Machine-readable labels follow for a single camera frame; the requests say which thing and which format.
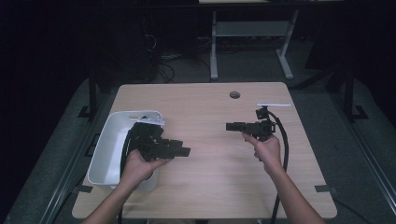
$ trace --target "person's left hand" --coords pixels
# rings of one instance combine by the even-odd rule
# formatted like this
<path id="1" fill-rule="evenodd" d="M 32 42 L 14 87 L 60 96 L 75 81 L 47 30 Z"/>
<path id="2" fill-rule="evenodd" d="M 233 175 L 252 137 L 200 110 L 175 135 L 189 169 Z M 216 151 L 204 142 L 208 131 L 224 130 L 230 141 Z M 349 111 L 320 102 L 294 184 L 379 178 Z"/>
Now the person's left hand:
<path id="1" fill-rule="evenodd" d="M 155 169 L 165 165 L 171 160 L 158 159 L 156 161 L 145 161 L 139 150 L 133 150 L 125 162 L 125 168 L 121 176 L 119 187 L 125 187 L 132 191 L 143 180 L 149 178 Z"/>

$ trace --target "hand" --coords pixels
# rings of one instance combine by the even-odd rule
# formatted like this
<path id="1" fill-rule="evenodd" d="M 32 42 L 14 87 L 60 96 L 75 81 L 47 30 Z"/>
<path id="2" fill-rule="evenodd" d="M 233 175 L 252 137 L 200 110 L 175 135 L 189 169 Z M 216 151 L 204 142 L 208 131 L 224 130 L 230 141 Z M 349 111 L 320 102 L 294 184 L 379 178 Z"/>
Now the hand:
<path id="1" fill-rule="evenodd" d="M 149 178 L 155 169 L 165 165 L 169 161 L 165 159 L 145 161 L 139 150 L 133 150 L 126 159 L 125 168 L 118 187 L 125 187 L 132 192 L 142 181 Z"/>
<path id="2" fill-rule="evenodd" d="M 242 136 L 254 146 L 254 156 L 264 162 L 265 172 L 270 175 L 279 168 L 283 169 L 280 161 L 280 144 L 277 137 L 271 135 L 265 142 L 261 142 L 247 133 L 242 133 Z"/>

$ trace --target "black device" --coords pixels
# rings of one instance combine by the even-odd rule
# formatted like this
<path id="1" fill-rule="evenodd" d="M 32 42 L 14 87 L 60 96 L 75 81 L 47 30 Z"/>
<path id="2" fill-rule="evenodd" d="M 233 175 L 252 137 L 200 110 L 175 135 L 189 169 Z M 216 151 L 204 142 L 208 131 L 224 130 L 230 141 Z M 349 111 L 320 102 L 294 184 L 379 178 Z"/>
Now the black device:
<path id="1" fill-rule="evenodd" d="M 128 131 L 121 155 L 121 168 L 125 165 L 128 154 L 135 149 L 140 151 L 145 161 L 157 158 L 173 159 L 174 157 L 188 157 L 191 149 L 183 147 L 178 140 L 162 139 L 163 128 L 157 124 L 137 122 Z"/>
<path id="2" fill-rule="evenodd" d="M 270 120 L 268 112 L 268 106 L 263 106 L 261 109 L 256 110 L 257 119 L 262 119 L 262 121 L 255 123 L 226 123 L 225 129 L 227 131 L 248 133 L 263 142 L 276 131 L 276 124 Z"/>

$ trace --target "white container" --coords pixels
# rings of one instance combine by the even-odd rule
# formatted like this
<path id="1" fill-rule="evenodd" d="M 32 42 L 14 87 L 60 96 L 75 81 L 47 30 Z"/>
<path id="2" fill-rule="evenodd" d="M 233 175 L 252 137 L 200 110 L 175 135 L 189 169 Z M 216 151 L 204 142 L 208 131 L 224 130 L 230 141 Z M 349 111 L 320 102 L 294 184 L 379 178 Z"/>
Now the white container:
<path id="1" fill-rule="evenodd" d="M 162 118 L 157 111 L 121 111 L 111 114 L 99 136 L 93 153 L 88 180 L 98 187 L 114 189 L 120 182 L 120 158 L 128 131 L 138 118 Z M 143 181 L 137 189 L 151 191 L 158 182 L 158 169 Z"/>

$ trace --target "wrist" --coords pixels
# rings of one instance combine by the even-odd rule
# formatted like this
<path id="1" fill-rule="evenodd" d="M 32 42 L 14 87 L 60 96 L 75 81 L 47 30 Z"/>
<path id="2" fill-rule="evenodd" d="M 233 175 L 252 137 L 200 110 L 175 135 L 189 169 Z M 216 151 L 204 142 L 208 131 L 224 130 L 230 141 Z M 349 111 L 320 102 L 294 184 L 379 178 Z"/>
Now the wrist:
<path id="1" fill-rule="evenodd" d="M 132 194 L 132 192 L 134 192 L 137 186 L 138 185 L 130 185 L 124 182 L 120 182 L 113 191 L 115 191 L 122 197 L 129 198 L 129 196 Z"/>
<path id="2" fill-rule="evenodd" d="M 275 177 L 277 177 L 277 176 L 281 176 L 281 175 L 284 175 L 286 173 L 281 165 L 267 166 L 267 167 L 265 167 L 265 171 L 273 179 Z"/>

